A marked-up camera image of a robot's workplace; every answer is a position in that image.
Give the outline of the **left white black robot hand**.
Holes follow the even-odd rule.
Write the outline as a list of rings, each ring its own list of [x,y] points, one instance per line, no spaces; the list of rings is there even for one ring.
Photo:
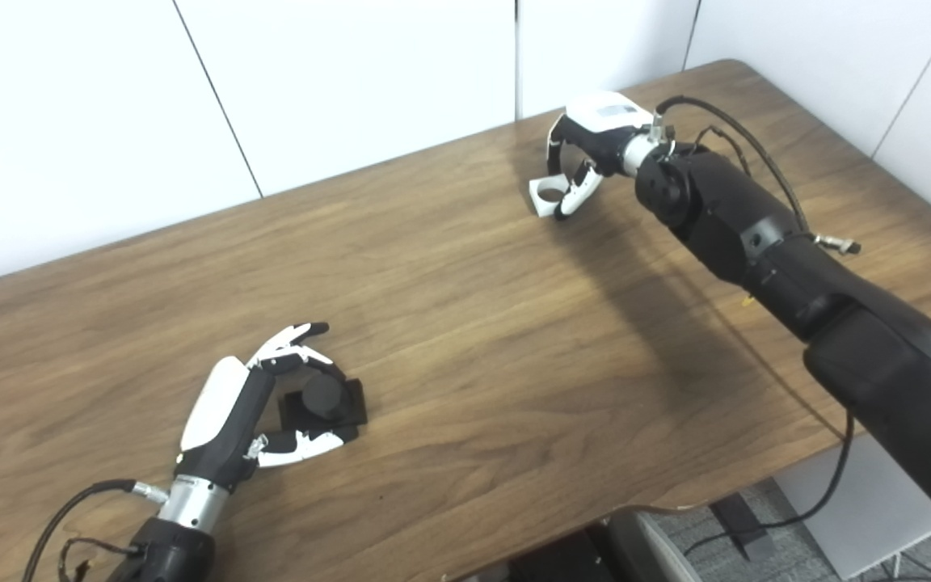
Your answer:
[[[326,322],[294,324],[265,340],[247,361],[234,355],[218,361],[186,420],[177,478],[203,479],[233,492],[256,469],[300,463],[346,445],[350,438],[335,430],[256,430],[278,377],[308,367],[339,379],[334,361],[305,343],[329,328]]]

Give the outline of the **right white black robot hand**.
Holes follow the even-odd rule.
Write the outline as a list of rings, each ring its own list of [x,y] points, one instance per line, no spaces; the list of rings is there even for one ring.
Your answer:
[[[551,187],[561,192],[562,198],[538,214],[565,221],[603,179],[636,177],[644,159],[660,145],[657,123],[657,115],[618,92],[598,91],[567,103],[546,138],[546,178],[553,181]],[[571,178],[562,170],[561,152],[567,145],[584,154]]]

